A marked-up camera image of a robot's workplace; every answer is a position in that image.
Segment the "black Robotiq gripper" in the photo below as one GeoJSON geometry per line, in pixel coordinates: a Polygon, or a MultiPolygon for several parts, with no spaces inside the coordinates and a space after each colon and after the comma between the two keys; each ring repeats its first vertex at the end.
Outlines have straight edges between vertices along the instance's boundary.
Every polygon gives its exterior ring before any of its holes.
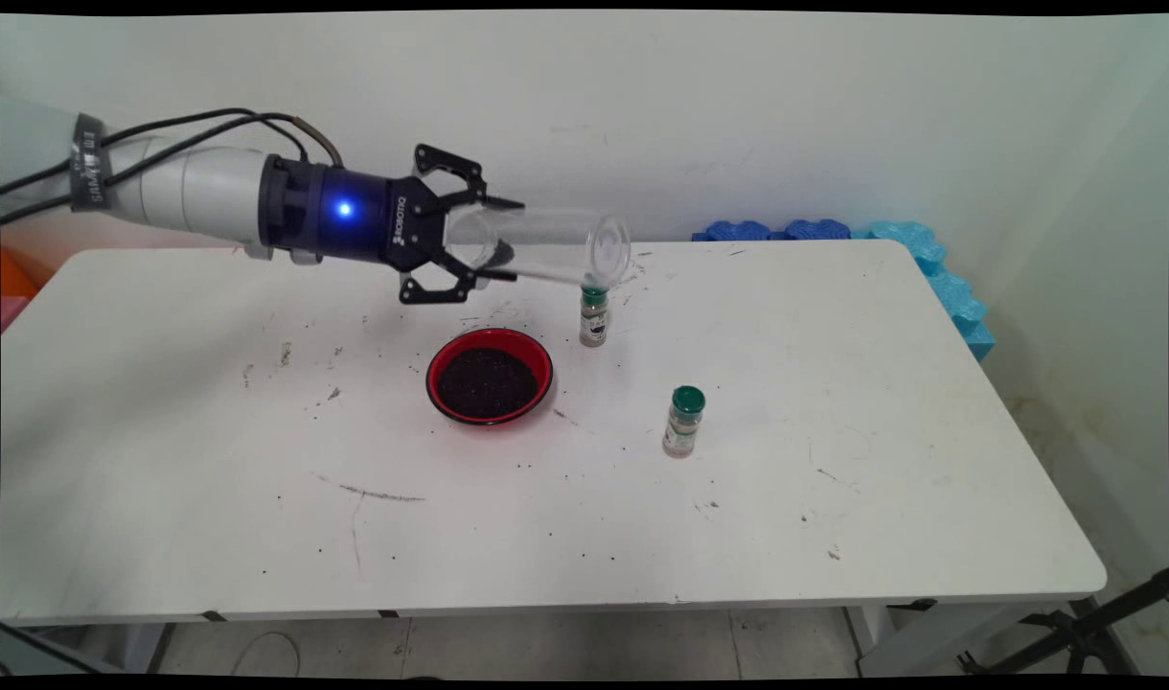
{"type": "Polygon", "coordinates": [[[516,281],[516,272],[473,269],[444,248],[448,211],[480,205],[493,211],[523,211],[523,202],[493,196],[479,163],[419,144],[414,174],[372,175],[300,163],[269,154],[260,182],[260,241],[310,262],[344,258],[390,265],[401,275],[397,301],[404,305],[465,303],[484,281],[516,281]],[[465,191],[435,195],[419,178],[433,172],[457,175],[465,191]],[[438,265],[454,283],[428,289],[413,274],[438,265]]]}

